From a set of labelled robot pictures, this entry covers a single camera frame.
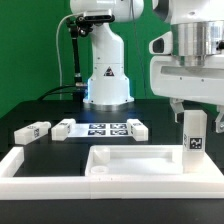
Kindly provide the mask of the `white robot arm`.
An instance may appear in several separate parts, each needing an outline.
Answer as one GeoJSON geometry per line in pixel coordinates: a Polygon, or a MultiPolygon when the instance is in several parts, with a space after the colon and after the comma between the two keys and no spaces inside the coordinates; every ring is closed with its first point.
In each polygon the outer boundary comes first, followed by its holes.
{"type": "MultiPolygon", "coordinates": [[[[217,107],[215,131],[224,132],[224,0],[151,0],[170,30],[152,40],[150,86],[168,97],[175,114],[185,100],[217,107]]],[[[93,74],[84,102],[99,108],[132,100],[124,75],[124,44],[111,22],[141,16],[144,0],[70,0],[81,35],[92,38],[93,74]]]]}

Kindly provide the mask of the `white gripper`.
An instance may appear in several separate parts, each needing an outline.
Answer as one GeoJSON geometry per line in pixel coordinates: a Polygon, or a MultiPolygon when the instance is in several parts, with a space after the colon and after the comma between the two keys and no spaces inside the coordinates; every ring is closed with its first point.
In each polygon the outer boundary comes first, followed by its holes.
{"type": "MultiPolygon", "coordinates": [[[[175,122],[182,123],[182,100],[224,105],[224,55],[208,57],[202,67],[184,67],[172,56],[154,56],[150,62],[150,85],[155,95],[171,98],[175,122]]],[[[217,112],[215,131],[223,133],[224,106],[218,106],[217,112]]]]}

